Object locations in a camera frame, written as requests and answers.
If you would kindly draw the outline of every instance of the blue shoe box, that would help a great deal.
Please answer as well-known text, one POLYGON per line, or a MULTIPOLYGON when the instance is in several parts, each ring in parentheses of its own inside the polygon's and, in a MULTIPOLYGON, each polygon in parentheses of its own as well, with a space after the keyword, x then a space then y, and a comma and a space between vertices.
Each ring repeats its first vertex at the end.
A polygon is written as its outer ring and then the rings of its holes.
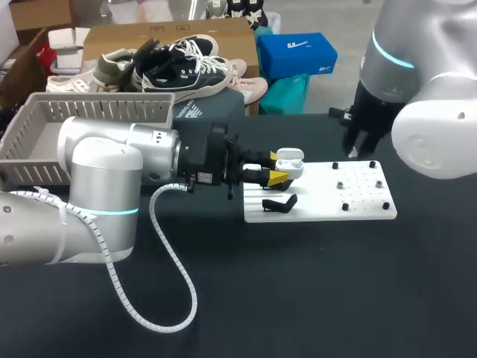
POLYGON ((262 35, 257 46, 272 80, 333 72, 338 53, 322 33, 262 35))

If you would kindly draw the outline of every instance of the white spiral cable wrap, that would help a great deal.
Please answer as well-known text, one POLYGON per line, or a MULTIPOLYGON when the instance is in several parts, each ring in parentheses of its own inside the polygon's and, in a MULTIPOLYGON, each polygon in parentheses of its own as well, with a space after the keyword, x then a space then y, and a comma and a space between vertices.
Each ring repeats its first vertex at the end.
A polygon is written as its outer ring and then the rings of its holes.
POLYGON ((161 195, 163 192, 166 192, 168 190, 179 190, 181 192, 186 192, 187 186, 183 184, 169 184, 169 185, 160 187, 151 197, 151 201, 149 204, 149 215, 151 217, 151 221, 154 225, 154 228, 156 229, 156 232, 159 235, 159 238, 161 239, 167 252, 173 259, 180 273, 184 277, 184 280, 186 281, 187 286, 189 287, 189 291, 191 292, 191 298, 192 298, 191 312, 189 313, 189 316, 186 318, 186 320, 180 324, 177 324, 175 326, 170 326, 170 327, 159 326, 157 324, 153 324, 147 321, 145 318, 141 317, 141 315, 134 309, 131 302, 129 302, 126 294, 124 293, 124 290, 122 289, 121 283, 119 282, 119 277, 116 273, 116 269, 114 268, 113 261, 111 260, 111 253, 108 250, 108 247, 106 242, 104 241, 103 235, 101 234, 100 230, 98 229, 98 227, 96 226, 93 220, 94 216, 91 216, 88 213, 81 212, 81 210, 75 207, 74 205, 67 204, 64 201, 61 201, 61 199, 59 199, 58 197, 55 197, 54 195, 51 196, 50 194, 45 194, 45 191, 42 191, 42 192, 19 191, 19 192, 10 192, 10 193, 19 195, 25 198, 35 199, 45 204, 51 205, 53 207, 57 207, 57 208, 64 207, 68 213, 71 213, 72 215, 78 217, 91 230, 92 234, 98 240, 98 244, 99 244, 99 247, 101 248, 101 252, 104 255, 106 267, 110 275, 111 281, 113 282, 114 289, 116 290, 116 293, 118 294, 119 300, 121 301, 122 305, 127 310, 127 312, 130 314, 130 316, 140 325, 154 332, 176 333, 176 332, 179 332, 180 330, 183 330, 187 326, 189 326, 194 320, 194 317, 195 317, 195 314, 197 313, 197 308, 198 308, 198 299, 197 299, 197 293, 195 291, 195 287, 191 281, 191 278, 187 274, 187 271, 182 265, 182 263, 180 263, 179 259, 177 258, 177 255, 174 253, 174 250, 169 245, 169 242, 165 238, 165 235, 163 231, 161 230, 159 223, 157 222, 157 219, 156 219, 156 211, 155 211, 156 200, 159 197, 159 195, 161 195))

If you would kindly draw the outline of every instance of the white robotic arm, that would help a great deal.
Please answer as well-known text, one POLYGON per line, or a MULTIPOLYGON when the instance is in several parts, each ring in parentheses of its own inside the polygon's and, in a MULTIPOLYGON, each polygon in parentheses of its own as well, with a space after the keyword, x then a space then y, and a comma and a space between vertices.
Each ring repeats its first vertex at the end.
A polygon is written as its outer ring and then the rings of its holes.
MULTIPOLYGON (((160 186, 181 177, 190 192, 196 183, 225 183, 232 197, 237 183, 287 189, 303 173, 301 150, 245 151, 226 134, 217 126, 205 141, 185 144, 174 130, 72 117, 58 139, 59 161, 71 176, 68 204, 94 218, 114 262, 133 250, 142 183, 160 186), (243 170, 243 163, 262 170, 243 170)), ((16 194, 21 196, 0 193, 3 207, 10 208, 0 213, 8 223, 0 225, 0 237, 12 238, 0 244, 0 263, 104 263, 97 240, 78 217, 30 200, 33 193, 16 194)), ((285 213, 291 209, 285 204, 267 208, 285 213)))
POLYGON ((348 111, 349 154, 372 154, 391 132, 401 159, 438 179, 477 172, 477 0, 386 0, 361 62, 348 111))

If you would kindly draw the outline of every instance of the black table surface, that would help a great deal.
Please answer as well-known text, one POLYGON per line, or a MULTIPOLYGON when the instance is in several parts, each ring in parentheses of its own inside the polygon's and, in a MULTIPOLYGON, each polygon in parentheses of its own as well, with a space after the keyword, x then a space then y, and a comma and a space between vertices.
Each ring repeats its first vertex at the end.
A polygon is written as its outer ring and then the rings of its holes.
MULTIPOLYGON (((346 160, 343 129, 326 116, 250 118, 230 133, 256 150, 346 160)), ((3 268, 0 357, 477 357, 476 178, 425 178, 389 138, 374 159, 396 220, 246 224, 226 188, 162 195, 159 223, 199 297, 180 333, 134 322, 103 265, 3 268)), ((176 324, 189 291, 149 222, 148 195, 119 277, 144 317, 176 324)))

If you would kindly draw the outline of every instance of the teal bag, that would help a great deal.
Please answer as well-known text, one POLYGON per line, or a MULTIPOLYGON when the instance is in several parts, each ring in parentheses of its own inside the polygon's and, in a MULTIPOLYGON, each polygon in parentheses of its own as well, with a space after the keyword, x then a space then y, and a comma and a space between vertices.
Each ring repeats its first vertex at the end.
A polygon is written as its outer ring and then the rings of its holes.
POLYGON ((308 75, 278 80, 260 100, 260 114, 303 113, 309 83, 308 75))
MULTIPOLYGON (((274 34, 274 31, 269 28, 269 27, 266 27, 266 26, 259 26, 254 32, 253 34, 255 35, 255 44, 258 43, 259 41, 259 37, 262 36, 262 35, 273 35, 274 34)), ((260 48, 257 46, 256 48, 256 53, 258 54, 259 56, 259 69, 260 69, 260 77, 261 78, 264 78, 265 80, 267 80, 268 82, 268 86, 271 85, 271 81, 269 78, 267 78, 267 76, 265 75, 265 73, 263 72, 263 68, 262 68, 262 58, 260 57, 260 48)))

